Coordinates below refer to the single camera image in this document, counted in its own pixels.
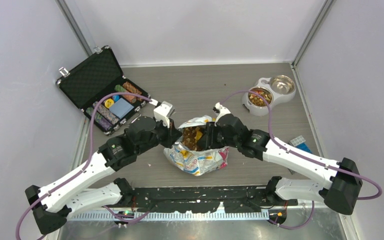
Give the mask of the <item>cat food bag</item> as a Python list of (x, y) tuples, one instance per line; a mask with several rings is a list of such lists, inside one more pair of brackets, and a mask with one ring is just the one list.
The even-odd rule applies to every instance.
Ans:
[[(204, 127), (208, 122), (212, 122), (213, 117), (204, 115), (192, 118), (182, 123), (178, 129), (183, 133), (186, 127)], [(216, 149), (208, 149), (204, 151), (192, 151), (185, 148), (182, 144), (183, 136), (172, 146), (172, 148), (164, 148), (163, 154), (169, 162), (174, 166), (194, 176), (201, 176), (228, 165), (229, 148), (222, 147)]]

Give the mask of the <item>yellow plastic scoop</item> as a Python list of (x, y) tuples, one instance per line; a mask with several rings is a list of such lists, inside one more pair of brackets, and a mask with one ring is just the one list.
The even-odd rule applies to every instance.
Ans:
[(195, 141), (195, 148), (198, 148), (198, 141), (202, 138), (203, 136), (203, 128), (197, 126), (193, 132), (195, 133), (195, 136), (194, 136), (194, 141)]

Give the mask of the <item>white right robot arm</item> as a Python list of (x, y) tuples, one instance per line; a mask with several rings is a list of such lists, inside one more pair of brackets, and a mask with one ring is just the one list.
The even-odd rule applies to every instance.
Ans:
[(273, 177), (265, 192), (271, 205), (279, 205), (283, 200), (302, 199), (323, 202), (337, 213), (351, 215), (363, 185), (353, 160), (345, 157), (336, 161), (305, 152), (278, 138), (271, 138), (268, 132), (248, 129), (230, 113), (216, 122), (208, 122), (197, 145), (203, 150), (236, 148), (245, 157), (281, 165), (307, 177), (298, 181)]

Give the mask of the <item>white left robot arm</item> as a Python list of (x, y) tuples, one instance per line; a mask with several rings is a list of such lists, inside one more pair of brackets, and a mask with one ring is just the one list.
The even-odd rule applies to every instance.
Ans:
[(121, 135), (110, 138), (89, 159), (62, 178), (46, 186), (29, 186), (24, 192), (42, 235), (60, 229), (69, 218), (90, 209), (118, 203), (128, 207), (133, 193), (128, 182), (116, 179), (97, 190), (86, 189), (134, 163), (138, 156), (159, 145), (171, 147), (183, 133), (169, 122), (141, 116)]

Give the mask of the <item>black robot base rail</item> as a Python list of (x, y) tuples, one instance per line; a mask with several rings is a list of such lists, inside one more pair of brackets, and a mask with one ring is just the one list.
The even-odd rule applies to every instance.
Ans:
[(296, 206), (296, 199), (282, 200), (264, 186), (137, 187), (115, 204), (151, 213), (256, 213), (273, 207)]

